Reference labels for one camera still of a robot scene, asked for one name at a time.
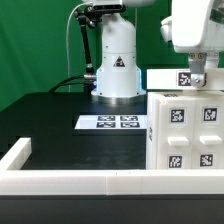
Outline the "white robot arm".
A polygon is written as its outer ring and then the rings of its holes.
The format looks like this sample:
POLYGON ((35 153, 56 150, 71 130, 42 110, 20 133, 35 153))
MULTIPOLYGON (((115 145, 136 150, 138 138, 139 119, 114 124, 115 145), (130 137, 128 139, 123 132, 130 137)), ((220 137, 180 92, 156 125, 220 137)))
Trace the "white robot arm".
MULTIPOLYGON (((102 64, 91 92, 95 99, 129 103, 145 95, 136 65, 136 28, 121 13, 155 1, 92 0, 92 12, 102 19, 102 64)), ((211 54, 224 51, 224 0, 172 0, 171 15, 162 21, 161 33, 177 53, 188 55, 190 84, 205 86, 211 54)))

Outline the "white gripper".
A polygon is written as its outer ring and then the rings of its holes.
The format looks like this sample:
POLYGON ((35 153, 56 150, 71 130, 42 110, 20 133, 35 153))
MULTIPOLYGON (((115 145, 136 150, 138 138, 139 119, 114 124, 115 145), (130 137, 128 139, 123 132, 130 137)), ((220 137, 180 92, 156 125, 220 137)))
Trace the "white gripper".
POLYGON ((191 85, 203 87, 205 68, 216 69, 224 52, 224 0, 172 0, 160 31, 177 53, 189 53, 191 85))

